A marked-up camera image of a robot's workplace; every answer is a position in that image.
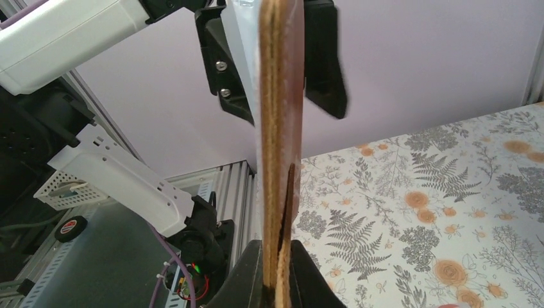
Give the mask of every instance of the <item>bolt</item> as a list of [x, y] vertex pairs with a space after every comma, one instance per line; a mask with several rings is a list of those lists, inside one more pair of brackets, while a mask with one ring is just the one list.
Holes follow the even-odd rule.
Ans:
[[219, 91], [219, 93], [221, 94], [222, 98], [227, 98], [227, 97], [230, 96], [230, 90], [229, 89], [221, 89], [221, 91]]
[[220, 72], [223, 72], [224, 70], [226, 70], [226, 63], [223, 62], [223, 61], [217, 61], [216, 62], [216, 69]]

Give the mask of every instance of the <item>white wall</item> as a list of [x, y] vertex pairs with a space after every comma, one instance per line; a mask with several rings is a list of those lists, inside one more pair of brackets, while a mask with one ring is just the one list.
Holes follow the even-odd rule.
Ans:
[[[542, 0], [337, 0], [348, 117], [307, 103], [305, 156], [519, 106]], [[209, 94], [194, 18], [180, 11], [78, 68], [162, 176], [255, 161], [252, 127]]]

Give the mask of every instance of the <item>red wire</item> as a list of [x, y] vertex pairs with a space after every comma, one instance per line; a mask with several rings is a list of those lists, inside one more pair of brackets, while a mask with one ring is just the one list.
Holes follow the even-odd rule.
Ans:
[[[208, 276], [204, 276], [204, 278], [206, 279], [206, 289], [204, 290], [204, 293], [202, 295], [200, 295], [197, 299], [195, 300], [201, 300], [202, 298], [204, 298], [204, 296], [206, 296], [206, 294], [208, 294], [208, 289], [210, 288], [210, 279], [208, 278]], [[180, 293], [181, 293], [181, 289], [178, 290], [178, 296], [182, 299], [182, 300], [191, 300], [190, 297], [183, 297]]]

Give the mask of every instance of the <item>floral tablecloth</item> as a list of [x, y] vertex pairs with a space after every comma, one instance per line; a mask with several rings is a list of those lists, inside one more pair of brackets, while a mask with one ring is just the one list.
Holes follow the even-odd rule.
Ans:
[[544, 105], [303, 160], [293, 237], [356, 308], [544, 307]]

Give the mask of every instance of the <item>white plastic basket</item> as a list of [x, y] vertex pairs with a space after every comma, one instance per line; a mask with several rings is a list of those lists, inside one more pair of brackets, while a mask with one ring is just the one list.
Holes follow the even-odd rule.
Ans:
[[75, 176], [57, 171], [38, 189], [34, 198], [55, 210], [64, 210], [106, 200], [108, 195]]

